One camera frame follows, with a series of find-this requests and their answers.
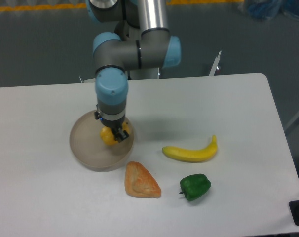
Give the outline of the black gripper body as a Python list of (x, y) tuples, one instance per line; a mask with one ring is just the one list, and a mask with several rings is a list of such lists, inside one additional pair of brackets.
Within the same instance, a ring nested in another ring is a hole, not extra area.
[(122, 129), (125, 116), (122, 116), (117, 120), (107, 120), (105, 117), (100, 116), (99, 120), (104, 126), (109, 127), (110, 129)]

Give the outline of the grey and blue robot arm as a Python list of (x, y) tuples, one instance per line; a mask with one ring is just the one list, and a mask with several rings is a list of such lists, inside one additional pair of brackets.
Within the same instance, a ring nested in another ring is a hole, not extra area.
[(88, 0), (88, 14), (100, 23), (116, 21), (140, 29), (132, 39), (117, 27), (93, 40), (95, 119), (108, 127), (118, 142), (129, 137), (123, 128), (128, 94), (127, 71), (173, 67), (181, 61), (180, 39), (169, 31), (164, 0)]

